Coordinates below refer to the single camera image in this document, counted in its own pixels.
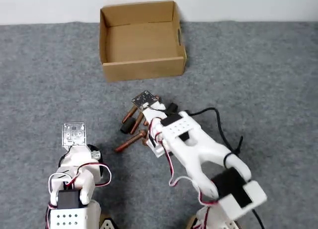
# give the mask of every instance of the bolt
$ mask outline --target bolt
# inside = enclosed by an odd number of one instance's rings
[[[148,141],[148,139],[143,139],[143,145],[144,145],[144,146],[148,146],[148,145],[147,145],[147,141]]]
[[[130,134],[134,134],[134,133],[135,133],[135,131],[137,130],[139,124],[140,124],[141,121],[143,120],[143,117],[144,117],[143,113],[140,112],[139,115],[138,115],[138,117],[137,117],[137,119],[136,119],[136,122],[135,122],[133,128],[132,128],[131,131],[130,131]]]
[[[144,126],[148,126],[149,124],[148,124],[148,121],[145,119],[145,121],[144,121]]]
[[[137,111],[137,106],[133,105],[133,107],[130,109],[130,111],[127,113],[127,115],[124,117],[122,120],[122,123],[125,123],[129,117],[131,117],[136,111]]]
[[[145,138],[147,136],[147,131],[145,130],[140,130],[139,133],[135,136],[133,136],[132,138],[130,138],[128,141],[126,141],[125,143],[123,143],[121,146],[117,147],[115,149],[116,152],[121,152],[123,151],[125,148],[129,147],[130,145],[132,145],[134,142],[136,142],[137,140],[139,140],[140,138]]]

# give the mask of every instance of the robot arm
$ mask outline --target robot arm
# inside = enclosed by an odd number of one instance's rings
[[[111,172],[102,163],[98,148],[86,144],[85,123],[64,123],[62,145],[68,152],[61,158],[57,172],[49,178],[50,202],[46,214],[46,229],[98,229],[100,205],[92,200],[95,187],[108,185]],[[102,169],[109,180],[97,184]]]
[[[186,172],[199,194],[213,199],[197,213],[198,223],[193,228],[236,229],[235,220],[266,201],[260,185],[251,180],[248,166],[227,147],[215,142],[186,112],[165,114],[165,106],[153,101],[149,93],[133,99],[149,122],[146,144],[157,157],[163,154],[169,159],[172,152]],[[226,170],[209,179],[201,164],[210,161]]]

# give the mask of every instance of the cardboard box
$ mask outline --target cardboard box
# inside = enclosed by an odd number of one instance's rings
[[[99,54],[107,81],[183,74],[186,53],[176,3],[103,7]]]

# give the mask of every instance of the black rubber part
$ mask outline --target black rubber part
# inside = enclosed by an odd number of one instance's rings
[[[124,134],[128,134],[133,128],[135,122],[136,122],[136,119],[134,117],[129,117],[120,128],[120,131]]]
[[[170,103],[165,112],[167,115],[176,114],[178,112],[178,105],[173,102]]]

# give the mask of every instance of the gray carpet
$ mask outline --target gray carpet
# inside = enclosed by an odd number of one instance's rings
[[[169,169],[141,143],[122,154],[120,120],[144,89],[192,111],[215,106],[229,141],[268,201],[268,229],[318,224],[318,23],[185,23],[183,76],[107,83],[98,24],[0,26],[0,221],[3,229],[44,228],[61,149],[61,123],[86,121],[87,141],[113,172],[94,198],[121,229],[182,229],[200,208],[190,183],[169,188]],[[222,142],[212,112],[196,117]],[[185,173],[174,159],[178,175]],[[219,166],[204,165],[212,176]],[[255,217],[240,220],[258,229]]]

